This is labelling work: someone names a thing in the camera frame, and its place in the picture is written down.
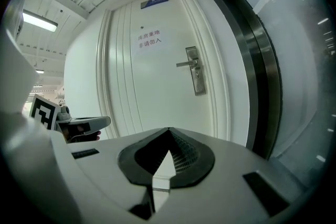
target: door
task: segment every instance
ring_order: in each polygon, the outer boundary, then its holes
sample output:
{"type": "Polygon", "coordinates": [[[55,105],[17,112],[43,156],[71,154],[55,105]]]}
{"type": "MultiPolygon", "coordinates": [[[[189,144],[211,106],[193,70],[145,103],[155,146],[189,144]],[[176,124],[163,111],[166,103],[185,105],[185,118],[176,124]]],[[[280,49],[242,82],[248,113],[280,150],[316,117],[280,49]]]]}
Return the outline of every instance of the door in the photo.
{"type": "Polygon", "coordinates": [[[211,72],[183,0],[141,9],[145,1],[115,10],[111,23],[110,93],[119,135],[177,127],[214,136],[218,113],[214,113],[211,72]],[[189,65],[176,67],[190,60],[189,47],[196,47],[200,58],[205,87],[201,95],[195,94],[189,65]]]}

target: door handle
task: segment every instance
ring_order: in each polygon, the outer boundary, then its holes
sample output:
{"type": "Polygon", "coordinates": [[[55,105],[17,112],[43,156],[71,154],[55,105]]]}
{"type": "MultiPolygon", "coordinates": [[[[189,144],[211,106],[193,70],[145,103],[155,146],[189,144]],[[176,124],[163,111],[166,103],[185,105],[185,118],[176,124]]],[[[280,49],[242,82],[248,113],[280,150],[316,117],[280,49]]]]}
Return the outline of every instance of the door handle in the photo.
{"type": "Polygon", "coordinates": [[[205,83],[203,78],[202,65],[198,58],[198,53],[196,47],[189,47],[185,49],[188,62],[179,62],[176,67],[190,67],[191,77],[193,79],[195,95],[206,94],[205,83]]]}
{"type": "Polygon", "coordinates": [[[176,64],[176,67],[185,67],[185,66],[190,66],[191,68],[195,68],[198,64],[197,60],[191,60],[188,62],[179,62],[176,64]]]}

